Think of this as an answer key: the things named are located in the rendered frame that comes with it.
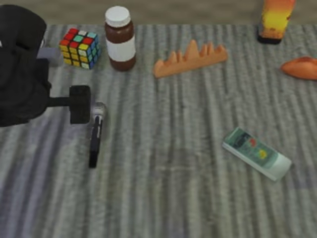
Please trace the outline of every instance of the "black pen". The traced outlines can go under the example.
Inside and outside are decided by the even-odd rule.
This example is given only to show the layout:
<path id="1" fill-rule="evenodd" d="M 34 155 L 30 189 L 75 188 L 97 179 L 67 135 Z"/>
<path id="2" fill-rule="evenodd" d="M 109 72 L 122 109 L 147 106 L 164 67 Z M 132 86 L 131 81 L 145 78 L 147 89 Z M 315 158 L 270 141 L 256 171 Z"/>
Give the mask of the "black pen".
<path id="1" fill-rule="evenodd" d="M 94 126 L 93 126 L 91 140 L 90 140 L 90 158 L 89 158 L 90 168 L 95 168 L 97 166 L 103 121 L 105 116 L 106 116 L 106 106 L 103 103 L 96 103 L 96 105 L 93 108 Z"/>

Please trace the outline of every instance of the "tabletop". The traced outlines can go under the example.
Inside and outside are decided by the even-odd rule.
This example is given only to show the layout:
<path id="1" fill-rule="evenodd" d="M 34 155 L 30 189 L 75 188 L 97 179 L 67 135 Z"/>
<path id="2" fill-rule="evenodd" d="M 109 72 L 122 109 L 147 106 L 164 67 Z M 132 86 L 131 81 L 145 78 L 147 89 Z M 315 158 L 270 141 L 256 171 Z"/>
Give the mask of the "tabletop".
<path id="1" fill-rule="evenodd" d="M 317 84 L 279 67 L 317 56 L 317 26 L 291 25 L 261 45 L 252 25 L 138 25 L 137 63 L 111 68 L 103 26 L 50 25 L 98 33 L 92 70 L 50 69 L 52 96 L 88 84 L 108 107 L 98 167 L 88 169 L 89 125 L 67 108 L 0 129 L 2 238 L 314 238 L 317 236 Z M 191 39 L 223 44 L 228 60 L 155 79 L 154 63 Z M 279 182 L 225 151 L 241 127 L 290 158 Z"/>

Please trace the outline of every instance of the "rubik's cube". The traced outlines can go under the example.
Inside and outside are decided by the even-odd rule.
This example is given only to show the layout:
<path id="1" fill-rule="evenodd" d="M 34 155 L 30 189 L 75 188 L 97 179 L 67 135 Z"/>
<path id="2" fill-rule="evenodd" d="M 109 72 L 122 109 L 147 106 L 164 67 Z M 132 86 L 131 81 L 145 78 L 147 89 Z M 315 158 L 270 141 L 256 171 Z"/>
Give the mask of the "rubik's cube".
<path id="1" fill-rule="evenodd" d="M 98 35 L 75 28 L 69 29 L 59 48 L 65 63 L 86 69 L 93 68 L 101 54 Z"/>

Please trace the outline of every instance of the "jar label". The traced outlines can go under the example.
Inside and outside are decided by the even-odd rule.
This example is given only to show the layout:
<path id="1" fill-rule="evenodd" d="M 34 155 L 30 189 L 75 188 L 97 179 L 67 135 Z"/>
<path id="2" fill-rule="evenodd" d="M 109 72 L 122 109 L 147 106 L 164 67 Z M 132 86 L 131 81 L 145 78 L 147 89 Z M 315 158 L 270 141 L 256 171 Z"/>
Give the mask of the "jar label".
<path id="1" fill-rule="evenodd" d="M 134 36 L 127 42 L 114 44 L 106 39 L 107 51 L 109 57 L 118 62 L 125 62 L 135 56 L 135 38 Z"/>

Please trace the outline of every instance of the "jar lid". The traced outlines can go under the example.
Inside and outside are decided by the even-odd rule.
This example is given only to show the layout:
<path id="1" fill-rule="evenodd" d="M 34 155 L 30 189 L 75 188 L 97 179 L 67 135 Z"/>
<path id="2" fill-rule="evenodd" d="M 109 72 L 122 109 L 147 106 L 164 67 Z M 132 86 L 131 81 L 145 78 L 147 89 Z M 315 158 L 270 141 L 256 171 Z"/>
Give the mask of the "jar lid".
<path id="1" fill-rule="evenodd" d="M 130 12 L 123 6 L 113 6 L 105 13 L 106 23 L 112 27 L 123 27 L 131 21 Z"/>

